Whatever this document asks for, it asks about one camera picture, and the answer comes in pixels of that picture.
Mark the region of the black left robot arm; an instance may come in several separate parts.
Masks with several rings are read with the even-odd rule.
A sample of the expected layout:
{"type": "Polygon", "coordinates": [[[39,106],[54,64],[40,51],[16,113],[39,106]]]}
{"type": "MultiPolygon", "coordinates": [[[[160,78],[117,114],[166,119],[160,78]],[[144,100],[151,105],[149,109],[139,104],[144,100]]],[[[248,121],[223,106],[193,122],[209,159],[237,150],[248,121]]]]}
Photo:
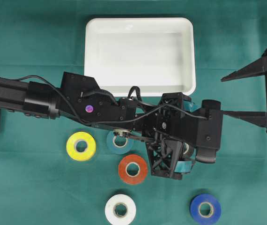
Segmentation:
{"type": "Polygon", "coordinates": [[[145,103],[137,86],[127,97],[116,99],[93,77],[68,72],[63,74],[60,87],[37,75],[0,77],[0,109],[36,118],[62,116],[144,142],[151,173],[175,180],[183,176],[176,171],[179,162],[195,163],[191,159],[194,144],[179,132],[199,120],[197,114],[185,109],[184,103],[189,101],[181,93],[169,93],[163,94],[157,105],[145,103]]]}

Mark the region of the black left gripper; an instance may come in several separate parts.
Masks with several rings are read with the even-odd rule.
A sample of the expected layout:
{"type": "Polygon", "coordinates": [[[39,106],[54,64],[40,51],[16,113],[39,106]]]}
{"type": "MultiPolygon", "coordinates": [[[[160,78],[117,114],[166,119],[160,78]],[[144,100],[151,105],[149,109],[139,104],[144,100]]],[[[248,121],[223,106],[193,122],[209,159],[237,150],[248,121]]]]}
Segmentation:
{"type": "Polygon", "coordinates": [[[146,144],[151,175],[181,180],[195,164],[193,155],[182,159],[182,150],[192,150],[179,134],[180,120],[192,115],[197,105],[182,92],[164,93],[159,105],[137,103],[132,130],[141,133],[140,141],[146,144]]]}

